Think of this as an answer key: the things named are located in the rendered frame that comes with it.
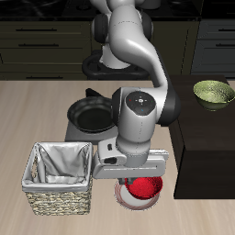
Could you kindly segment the black kitchen countertop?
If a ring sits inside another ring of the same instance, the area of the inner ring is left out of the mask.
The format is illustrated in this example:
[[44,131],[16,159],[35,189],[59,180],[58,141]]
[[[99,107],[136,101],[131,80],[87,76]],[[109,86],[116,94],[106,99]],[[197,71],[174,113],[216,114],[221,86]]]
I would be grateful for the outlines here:
[[[139,11],[152,21],[235,19],[235,0],[162,0]],[[89,0],[0,0],[0,21],[92,21],[98,14]]]

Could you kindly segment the white plate with red rim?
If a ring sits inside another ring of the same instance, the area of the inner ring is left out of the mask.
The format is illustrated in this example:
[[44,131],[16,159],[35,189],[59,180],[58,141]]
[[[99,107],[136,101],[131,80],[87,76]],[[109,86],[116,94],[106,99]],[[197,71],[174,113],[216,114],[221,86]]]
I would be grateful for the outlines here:
[[130,194],[124,185],[121,185],[119,182],[115,183],[114,196],[121,206],[132,211],[144,211],[150,209],[155,206],[160,197],[160,195],[157,194],[147,200],[137,199]]

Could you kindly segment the grey kitchen cupboard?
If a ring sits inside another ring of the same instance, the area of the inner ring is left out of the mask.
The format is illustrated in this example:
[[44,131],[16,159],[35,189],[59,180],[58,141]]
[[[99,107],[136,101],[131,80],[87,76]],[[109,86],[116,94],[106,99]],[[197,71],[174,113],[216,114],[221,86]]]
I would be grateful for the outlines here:
[[235,79],[235,19],[200,22],[191,74],[222,74]]

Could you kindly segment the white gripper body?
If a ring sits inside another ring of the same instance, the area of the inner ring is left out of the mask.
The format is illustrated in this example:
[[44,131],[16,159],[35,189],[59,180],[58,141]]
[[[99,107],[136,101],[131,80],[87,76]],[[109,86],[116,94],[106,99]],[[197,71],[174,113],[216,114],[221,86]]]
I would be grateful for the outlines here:
[[93,159],[93,177],[95,179],[157,177],[164,175],[169,152],[150,150],[147,161],[139,167],[101,163],[98,152]]

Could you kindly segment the dark wooden cabinet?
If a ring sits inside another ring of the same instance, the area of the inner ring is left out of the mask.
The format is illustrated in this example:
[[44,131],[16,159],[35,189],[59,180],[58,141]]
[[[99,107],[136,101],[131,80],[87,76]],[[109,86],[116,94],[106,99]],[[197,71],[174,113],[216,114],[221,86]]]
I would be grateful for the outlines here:
[[181,113],[169,126],[177,181],[176,199],[235,199],[235,100],[218,111],[200,106],[193,92],[204,80],[222,75],[173,75]]

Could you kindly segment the wicker basket with white liner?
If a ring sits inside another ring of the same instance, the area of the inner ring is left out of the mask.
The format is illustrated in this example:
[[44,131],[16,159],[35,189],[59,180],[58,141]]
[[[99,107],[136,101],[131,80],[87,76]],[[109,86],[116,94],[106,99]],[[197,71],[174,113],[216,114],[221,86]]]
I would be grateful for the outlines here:
[[90,142],[36,142],[22,177],[22,191],[36,215],[88,215],[92,197]]

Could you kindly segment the green bowl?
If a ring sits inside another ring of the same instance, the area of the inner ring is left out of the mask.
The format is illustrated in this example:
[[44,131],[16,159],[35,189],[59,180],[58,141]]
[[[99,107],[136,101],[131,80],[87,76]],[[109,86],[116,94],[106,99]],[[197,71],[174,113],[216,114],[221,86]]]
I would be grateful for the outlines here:
[[220,81],[200,81],[194,85],[193,91],[197,103],[208,111],[220,110],[235,99],[235,91]]

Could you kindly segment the black frying pan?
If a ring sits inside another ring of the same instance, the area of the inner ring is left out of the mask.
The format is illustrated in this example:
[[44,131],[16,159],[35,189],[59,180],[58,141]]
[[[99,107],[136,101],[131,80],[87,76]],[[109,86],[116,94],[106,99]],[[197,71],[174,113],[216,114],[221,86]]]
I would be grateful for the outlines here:
[[67,118],[85,133],[100,133],[115,126],[111,118],[111,99],[100,95],[92,88],[85,90],[85,98],[73,103]]

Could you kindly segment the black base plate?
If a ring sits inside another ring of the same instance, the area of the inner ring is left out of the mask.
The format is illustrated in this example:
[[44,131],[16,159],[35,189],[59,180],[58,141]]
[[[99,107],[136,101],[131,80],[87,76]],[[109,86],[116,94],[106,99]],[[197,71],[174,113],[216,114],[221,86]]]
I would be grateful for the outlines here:
[[145,81],[149,78],[147,71],[136,65],[130,65],[123,69],[106,67],[99,60],[103,52],[93,50],[92,54],[83,61],[82,70],[91,81]]

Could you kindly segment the red bowl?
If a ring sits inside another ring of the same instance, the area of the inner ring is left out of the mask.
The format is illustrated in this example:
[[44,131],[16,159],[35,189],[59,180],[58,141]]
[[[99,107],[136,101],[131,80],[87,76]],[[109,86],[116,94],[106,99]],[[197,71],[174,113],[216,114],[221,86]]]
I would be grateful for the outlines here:
[[162,190],[162,178],[161,177],[139,177],[129,183],[128,179],[125,179],[125,187],[130,194],[137,199],[147,200],[158,195]]

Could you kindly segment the dark kitchen cupboard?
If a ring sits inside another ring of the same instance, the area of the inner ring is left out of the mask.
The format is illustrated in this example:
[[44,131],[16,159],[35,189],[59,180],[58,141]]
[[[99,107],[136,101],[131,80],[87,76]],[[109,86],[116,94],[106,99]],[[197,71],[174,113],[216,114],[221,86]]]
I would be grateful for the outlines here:
[[[151,43],[169,74],[189,74],[197,21],[155,21]],[[0,80],[84,80],[83,60],[102,45],[89,21],[0,22]]]

